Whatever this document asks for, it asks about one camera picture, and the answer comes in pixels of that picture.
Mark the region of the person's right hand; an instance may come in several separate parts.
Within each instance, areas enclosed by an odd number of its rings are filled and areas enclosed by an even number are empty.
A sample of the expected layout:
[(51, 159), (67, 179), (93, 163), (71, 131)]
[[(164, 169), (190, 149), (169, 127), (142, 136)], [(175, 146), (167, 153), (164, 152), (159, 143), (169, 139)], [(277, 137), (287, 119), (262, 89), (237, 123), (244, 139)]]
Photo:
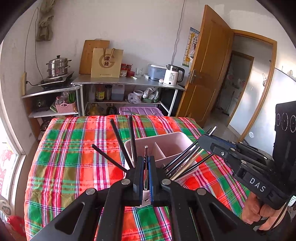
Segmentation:
[(254, 222), (258, 222), (261, 217), (267, 217), (267, 221), (259, 227), (259, 230), (269, 230), (279, 216), (280, 218), (275, 226), (280, 224), (284, 217), (284, 213), (280, 215), (283, 210), (286, 212), (287, 207), (285, 208), (283, 206), (281, 209), (275, 210), (266, 204), (261, 205), (257, 196), (250, 192), (247, 200), (245, 201), (241, 219), (245, 223), (251, 225)]

